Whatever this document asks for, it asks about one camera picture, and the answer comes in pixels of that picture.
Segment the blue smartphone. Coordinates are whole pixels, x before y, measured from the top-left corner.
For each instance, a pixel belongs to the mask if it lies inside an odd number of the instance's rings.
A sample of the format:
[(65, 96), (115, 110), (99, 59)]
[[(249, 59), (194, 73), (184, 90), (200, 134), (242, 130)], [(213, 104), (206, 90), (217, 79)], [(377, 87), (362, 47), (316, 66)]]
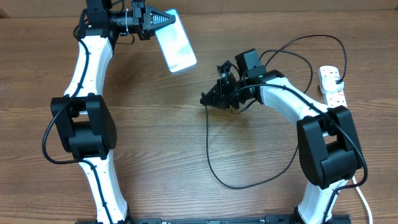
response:
[(176, 9), (166, 13), (174, 15), (176, 21), (155, 32), (159, 46), (170, 72), (177, 73), (197, 64), (197, 58)]

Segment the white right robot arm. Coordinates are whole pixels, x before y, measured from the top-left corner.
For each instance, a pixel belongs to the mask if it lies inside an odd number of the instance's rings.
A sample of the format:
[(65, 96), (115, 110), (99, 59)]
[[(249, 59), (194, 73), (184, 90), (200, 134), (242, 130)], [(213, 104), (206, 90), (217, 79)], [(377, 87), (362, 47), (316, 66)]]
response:
[(332, 214), (343, 189), (363, 185), (368, 178), (354, 121), (345, 106), (332, 108), (296, 89), (282, 73), (267, 71), (256, 49), (217, 67), (220, 79), (200, 103), (238, 109), (254, 99), (278, 111), (297, 129), (296, 154), (308, 183), (289, 223), (351, 223), (349, 215)]

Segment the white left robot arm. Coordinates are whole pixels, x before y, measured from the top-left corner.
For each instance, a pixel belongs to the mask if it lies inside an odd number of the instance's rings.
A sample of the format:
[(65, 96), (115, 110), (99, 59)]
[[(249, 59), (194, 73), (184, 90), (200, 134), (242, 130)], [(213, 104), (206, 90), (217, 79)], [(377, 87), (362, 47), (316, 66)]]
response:
[[(174, 25), (175, 15), (132, 1), (118, 11), (112, 1), (87, 1), (73, 36), (78, 41), (78, 60), (73, 78), (62, 97), (52, 98), (52, 120), (42, 140), (44, 157), (57, 165), (78, 164), (96, 205), (95, 223), (133, 223), (119, 187), (114, 166), (117, 143), (115, 122), (103, 98), (106, 70), (120, 36), (149, 40), (161, 28)], [(52, 159), (46, 148), (56, 127), (64, 150), (73, 158)]]

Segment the white power strip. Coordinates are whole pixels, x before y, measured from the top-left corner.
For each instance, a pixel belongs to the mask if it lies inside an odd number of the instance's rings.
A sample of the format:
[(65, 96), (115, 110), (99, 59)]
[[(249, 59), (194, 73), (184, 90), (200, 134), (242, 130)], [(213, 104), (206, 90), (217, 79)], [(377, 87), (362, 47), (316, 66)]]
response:
[(337, 106), (347, 107), (345, 93), (343, 91), (345, 83), (336, 82), (340, 79), (340, 73), (336, 67), (324, 65), (318, 69), (318, 79), (320, 91), (326, 105), (332, 108)]

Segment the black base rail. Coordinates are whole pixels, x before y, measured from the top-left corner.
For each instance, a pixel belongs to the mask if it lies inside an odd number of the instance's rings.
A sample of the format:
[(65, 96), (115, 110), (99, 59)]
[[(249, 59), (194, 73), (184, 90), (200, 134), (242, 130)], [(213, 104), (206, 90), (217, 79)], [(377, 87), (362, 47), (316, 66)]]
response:
[(161, 220), (160, 218), (131, 218), (118, 223), (127, 224), (299, 224), (301, 221), (293, 215), (266, 215), (265, 217), (245, 218), (199, 218)]

